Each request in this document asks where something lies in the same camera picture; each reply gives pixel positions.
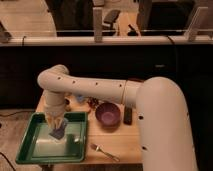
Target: green tray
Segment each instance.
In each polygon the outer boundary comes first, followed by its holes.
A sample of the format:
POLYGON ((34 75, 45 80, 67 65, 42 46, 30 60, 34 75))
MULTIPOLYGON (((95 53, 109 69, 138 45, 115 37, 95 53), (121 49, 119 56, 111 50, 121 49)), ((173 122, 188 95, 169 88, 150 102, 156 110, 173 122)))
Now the green tray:
POLYGON ((16 156, 17 164, 54 164, 81 162, 85 156, 87 114, 65 114, 68 124, 65 136, 57 140, 51 132, 43 113, 34 113, 28 123, 16 156))

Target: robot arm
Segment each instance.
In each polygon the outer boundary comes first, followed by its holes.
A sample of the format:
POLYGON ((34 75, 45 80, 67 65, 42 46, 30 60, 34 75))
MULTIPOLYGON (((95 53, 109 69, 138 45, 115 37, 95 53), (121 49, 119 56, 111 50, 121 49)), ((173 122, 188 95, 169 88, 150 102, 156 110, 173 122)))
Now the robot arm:
POLYGON ((57 65, 38 76, 45 91, 44 112, 49 125, 60 126, 65 92, 135 107, 144 171, 197 171, 186 101, 173 81, 155 77, 138 83, 78 78, 68 73, 65 66, 57 65))

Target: bowl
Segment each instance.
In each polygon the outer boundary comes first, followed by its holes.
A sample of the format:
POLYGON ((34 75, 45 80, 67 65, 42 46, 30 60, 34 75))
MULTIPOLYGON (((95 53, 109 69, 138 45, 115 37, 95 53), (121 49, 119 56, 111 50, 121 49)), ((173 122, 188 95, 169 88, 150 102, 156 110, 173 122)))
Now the bowl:
POLYGON ((121 112, 116 104, 104 102, 96 108, 95 117, 103 126, 115 126, 120 122, 121 112))

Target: floor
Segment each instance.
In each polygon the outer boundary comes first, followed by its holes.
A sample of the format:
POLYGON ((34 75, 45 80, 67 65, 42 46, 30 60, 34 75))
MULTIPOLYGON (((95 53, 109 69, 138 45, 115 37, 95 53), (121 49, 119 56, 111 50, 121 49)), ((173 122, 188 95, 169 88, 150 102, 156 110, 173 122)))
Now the floor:
MULTIPOLYGON (((13 37, 55 37, 55 25, 47 9, 45 0, 1 0, 0 21, 13 37)), ((133 0, 105 0, 103 18, 111 9, 125 13, 124 16, 121 13, 119 19, 122 23, 120 35, 125 35, 128 24, 136 24, 138 3, 133 0), (135 13, 133 21, 130 21, 132 14, 128 17, 128 13, 135 13)))
MULTIPOLYGON (((37 165, 17 165, 15 158, 21 144, 24 131, 27 127, 29 118, 34 109, 1 109, 0 110, 0 152, 6 155, 16 171, 41 171, 42 169, 37 165), (8 115, 17 111, 23 111, 8 117, 1 115, 8 115)), ((0 155, 0 170, 10 171, 11 167, 6 160, 0 155)), ((57 164, 53 171, 141 171, 142 165, 77 165, 77 164, 57 164)))

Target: glass panel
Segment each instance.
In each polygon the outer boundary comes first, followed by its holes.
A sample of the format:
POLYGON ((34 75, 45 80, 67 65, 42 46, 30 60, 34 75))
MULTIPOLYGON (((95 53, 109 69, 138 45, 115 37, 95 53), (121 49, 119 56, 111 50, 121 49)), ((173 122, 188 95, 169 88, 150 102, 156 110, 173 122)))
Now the glass panel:
POLYGON ((1 0, 0 21, 13 38, 93 37, 93 23, 103 36, 184 35, 193 17, 199 35, 213 32, 213 1, 205 0, 1 0), (102 20, 93 7, 102 8, 102 20), (202 15, 198 7, 208 7, 202 15))

